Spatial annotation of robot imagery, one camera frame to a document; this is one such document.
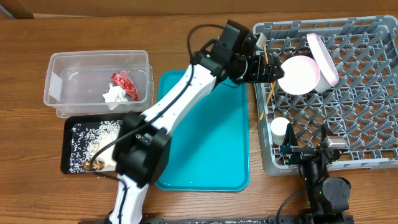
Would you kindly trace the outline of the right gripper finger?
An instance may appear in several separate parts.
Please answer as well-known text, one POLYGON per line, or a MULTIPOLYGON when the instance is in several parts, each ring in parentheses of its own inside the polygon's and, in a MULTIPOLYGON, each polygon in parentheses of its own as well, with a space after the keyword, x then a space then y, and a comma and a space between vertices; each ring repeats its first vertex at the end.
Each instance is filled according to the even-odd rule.
POLYGON ((328 136, 333 136, 334 134, 332 133, 332 131, 329 129, 329 127, 326 124, 322 124, 320 127, 321 130, 321 146, 325 146, 326 145, 326 138, 328 136))
POLYGON ((297 149, 299 148, 297 138, 294 133, 292 124, 287 125, 284 140, 280 147, 280 153, 283 156, 289 156, 289 165, 299 165, 299 153, 297 149))

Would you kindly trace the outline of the wooden chopstick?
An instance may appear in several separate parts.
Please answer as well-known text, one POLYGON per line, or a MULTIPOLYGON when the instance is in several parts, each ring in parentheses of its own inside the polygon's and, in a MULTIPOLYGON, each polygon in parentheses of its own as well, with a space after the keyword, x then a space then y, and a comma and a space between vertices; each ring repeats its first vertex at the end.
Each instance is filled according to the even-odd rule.
POLYGON ((268 65, 269 64, 269 58, 268 58, 268 54, 267 54, 266 44, 263 45, 263 50, 264 50, 264 56, 265 56, 265 63, 268 65))
MULTIPOLYGON (((271 102, 272 96, 275 95, 275 93, 274 93, 274 88, 275 88, 275 86, 276 86, 276 81, 274 81, 274 82, 272 82, 272 83, 270 84, 270 93, 268 94, 267 101, 266 101, 267 105, 271 102)), ((260 120, 263 119, 264 115, 265 115, 265 111, 263 111, 263 112, 261 113, 260 120)))

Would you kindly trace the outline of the white cup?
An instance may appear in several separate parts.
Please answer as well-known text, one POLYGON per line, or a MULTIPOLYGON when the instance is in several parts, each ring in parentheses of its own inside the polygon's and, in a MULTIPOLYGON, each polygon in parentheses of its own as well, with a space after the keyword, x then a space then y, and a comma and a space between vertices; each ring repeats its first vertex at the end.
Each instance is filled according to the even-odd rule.
POLYGON ((283 144, 287 130, 287 125, 289 123, 290 121, 284 117, 278 117, 272 120, 270 127, 271 127, 272 142, 274 144, 278 146, 281 146, 283 144))

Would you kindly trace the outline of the pink bowl with food scraps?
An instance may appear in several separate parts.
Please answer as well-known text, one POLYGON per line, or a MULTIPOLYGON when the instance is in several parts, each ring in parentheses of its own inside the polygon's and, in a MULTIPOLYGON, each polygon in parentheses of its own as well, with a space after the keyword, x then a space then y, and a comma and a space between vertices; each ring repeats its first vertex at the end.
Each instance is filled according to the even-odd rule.
POLYGON ((291 95, 304 95, 312 91, 320 81, 320 69, 308 56, 293 56, 282 65, 284 76, 278 79, 283 91, 291 95))

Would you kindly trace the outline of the grey bowl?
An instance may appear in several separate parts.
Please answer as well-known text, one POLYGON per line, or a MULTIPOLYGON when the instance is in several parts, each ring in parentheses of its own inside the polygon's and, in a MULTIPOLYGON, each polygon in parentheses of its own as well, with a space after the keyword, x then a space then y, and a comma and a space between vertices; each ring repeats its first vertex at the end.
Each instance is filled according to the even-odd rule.
POLYGON ((323 93, 324 91, 327 91, 329 88, 331 88, 331 85, 328 83, 326 78, 321 74, 320 79, 315 86, 314 90, 318 93, 323 93))

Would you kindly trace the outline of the white round plate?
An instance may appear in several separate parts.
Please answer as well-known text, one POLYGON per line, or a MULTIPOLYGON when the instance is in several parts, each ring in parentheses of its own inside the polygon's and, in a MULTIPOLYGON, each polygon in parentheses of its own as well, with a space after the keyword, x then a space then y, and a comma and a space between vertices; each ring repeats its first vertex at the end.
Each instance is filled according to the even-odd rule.
POLYGON ((312 56, 320 69, 320 73, 326 78, 331 88, 333 88, 338 83, 339 76, 328 49, 321 38, 315 33, 307 34, 307 41, 312 56))

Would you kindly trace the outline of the red snack wrapper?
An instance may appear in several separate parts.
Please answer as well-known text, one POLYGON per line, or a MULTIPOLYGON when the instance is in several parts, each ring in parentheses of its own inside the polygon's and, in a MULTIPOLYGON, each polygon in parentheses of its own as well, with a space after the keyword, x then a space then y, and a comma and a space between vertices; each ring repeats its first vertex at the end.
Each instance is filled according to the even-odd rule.
POLYGON ((113 82, 117 86, 120 86, 126 92, 126 94, 129 95, 134 101, 140 100, 137 88, 134 82, 129 78, 129 72, 127 70, 113 73, 111 78, 113 82))

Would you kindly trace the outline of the white napkin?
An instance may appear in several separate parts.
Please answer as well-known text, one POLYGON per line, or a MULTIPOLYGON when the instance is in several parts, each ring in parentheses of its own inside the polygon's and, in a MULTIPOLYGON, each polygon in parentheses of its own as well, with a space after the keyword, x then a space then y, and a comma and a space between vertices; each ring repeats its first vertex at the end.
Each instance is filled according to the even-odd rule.
POLYGON ((128 102, 126 92, 120 86, 114 86, 112 83, 109 84, 109 91, 103 94, 103 98, 111 111, 118 106, 118 103, 128 102))

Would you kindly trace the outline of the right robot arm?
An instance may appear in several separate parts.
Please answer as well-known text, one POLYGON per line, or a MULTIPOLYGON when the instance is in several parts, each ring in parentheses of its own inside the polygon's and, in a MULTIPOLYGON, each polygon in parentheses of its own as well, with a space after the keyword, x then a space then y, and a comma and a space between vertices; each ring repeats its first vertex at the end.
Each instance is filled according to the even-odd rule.
POLYGON ((351 193, 350 182, 343 177, 331 177, 327 165, 338 160, 346 151, 343 137, 333 134, 325 124, 320 126, 321 143, 316 147, 299 147, 294 129, 287 125, 280 153, 288 154, 289 164, 297 165, 305 188, 292 194, 279 207, 275 222, 282 223, 280 214, 294 197, 306 193, 308 208, 302 209, 294 223, 353 224, 354 218, 346 216, 351 193))

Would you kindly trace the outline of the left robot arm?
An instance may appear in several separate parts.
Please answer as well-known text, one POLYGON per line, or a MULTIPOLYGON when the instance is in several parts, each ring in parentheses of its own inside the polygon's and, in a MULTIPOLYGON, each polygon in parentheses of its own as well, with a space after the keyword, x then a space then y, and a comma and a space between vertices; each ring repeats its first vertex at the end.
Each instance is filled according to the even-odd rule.
POLYGON ((177 84, 141 114, 129 113, 110 143, 116 162, 118 194, 106 223, 140 223, 147 190, 169 161, 172 135, 189 111, 221 82, 272 83, 283 76, 268 56, 267 38, 228 21, 217 39, 190 50, 190 64, 177 84))

